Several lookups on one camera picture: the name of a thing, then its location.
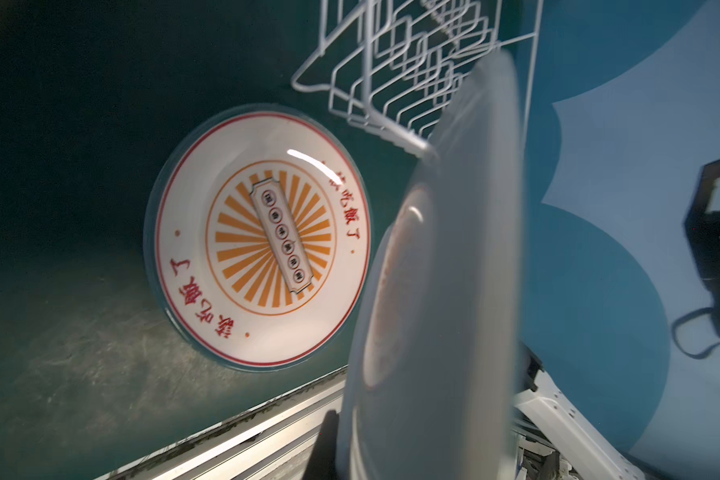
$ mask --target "orange sunburst pattern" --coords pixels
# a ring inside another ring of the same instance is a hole
[[[280,183],[307,254],[302,262],[312,267],[312,282],[300,293],[286,286],[252,206],[252,186],[269,178]],[[308,302],[325,282],[336,250],[336,226],[314,179],[270,160],[243,168],[222,187],[210,213],[206,245],[213,275],[229,298],[247,310],[278,315]]]

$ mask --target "dark green surface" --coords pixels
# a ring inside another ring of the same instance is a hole
[[[291,90],[318,2],[94,4],[0,7],[0,478],[92,478],[345,363],[353,316],[310,360],[253,374],[158,311],[144,209],[195,126],[255,102],[323,124],[368,188],[374,248],[414,166]]]

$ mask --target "plate rim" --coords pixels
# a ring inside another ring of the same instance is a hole
[[[344,318],[336,325],[336,328],[334,328],[334,330],[332,330],[324,339],[320,340],[317,344],[311,347],[306,353],[301,354],[298,358],[288,363],[274,366],[249,365],[246,363],[240,363],[234,360],[230,360],[215,353],[209,347],[201,344],[196,338],[194,338],[194,336],[192,336],[192,334],[186,330],[186,327],[182,324],[182,322],[179,321],[178,318],[176,318],[176,314],[173,312],[173,308],[168,299],[166,298],[166,293],[163,290],[160,280],[160,271],[157,268],[156,258],[157,221],[158,217],[160,216],[160,207],[162,204],[163,195],[165,193],[165,189],[170,184],[174,173],[176,172],[176,168],[180,166],[182,159],[192,149],[192,147],[197,144],[198,141],[200,141],[214,128],[217,128],[221,124],[228,122],[229,120],[233,120],[234,118],[243,117],[254,113],[270,113],[278,114],[279,116],[283,117],[290,117],[309,128],[313,128],[317,133],[323,136],[336,149],[336,151],[339,152],[341,156],[343,156],[343,159],[346,161],[349,167],[354,169],[357,182],[364,193],[363,197],[365,197],[365,209],[368,216],[368,252],[365,255],[365,267],[363,270],[360,285],[358,287],[358,292],[355,295],[354,301],[344,315]],[[182,338],[189,344],[191,344],[195,350],[200,351],[200,353],[204,356],[211,358],[212,360],[229,368],[242,370],[244,372],[273,372],[276,370],[284,370],[292,366],[296,366],[297,364],[312,358],[313,355],[315,355],[323,347],[327,346],[327,344],[333,341],[338,336],[338,334],[344,330],[347,319],[356,310],[365,289],[365,281],[368,274],[368,268],[370,267],[370,260],[372,257],[373,248],[373,213],[371,211],[371,202],[368,198],[367,192],[368,190],[366,189],[365,182],[363,181],[363,178],[360,174],[360,169],[358,168],[357,164],[355,163],[349,152],[347,152],[344,145],[340,141],[338,141],[338,139],[336,139],[336,136],[334,136],[325,127],[320,125],[317,121],[312,120],[310,117],[306,116],[302,112],[293,108],[283,107],[278,104],[245,104],[223,110],[213,115],[211,118],[208,118],[200,125],[192,129],[192,131],[189,132],[188,135],[185,136],[182,141],[179,142],[178,145],[173,149],[168,159],[163,164],[163,167],[160,168],[160,172],[158,173],[157,178],[155,178],[152,190],[150,192],[150,197],[147,201],[146,212],[144,216],[143,232],[144,267],[146,270],[147,281],[150,284],[150,288],[152,289],[155,298],[157,299],[160,309],[168,317],[168,320],[170,320],[173,328],[177,330],[179,334],[181,334]]]

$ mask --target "white wire rack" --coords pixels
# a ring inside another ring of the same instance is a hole
[[[536,2],[533,31],[501,39],[502,0],[492,22],[480,0],[321,0],[318,47],[291,85],[327,91],[331,113],[421,157],[474,63],[495,49],[530,41],[524,142],[544,0],[516,1]],[[319,62],[323,67],[313,68]],[[310,73],[329,69],[327,83],[303,83]]]

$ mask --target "white plate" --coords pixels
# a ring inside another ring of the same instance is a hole
[[[228,110],[160,172],[148,276],[195,346],[235,368],[276,370],[324,345],[352,311],[369,216],[354,162],[325,129],[271,105]]]

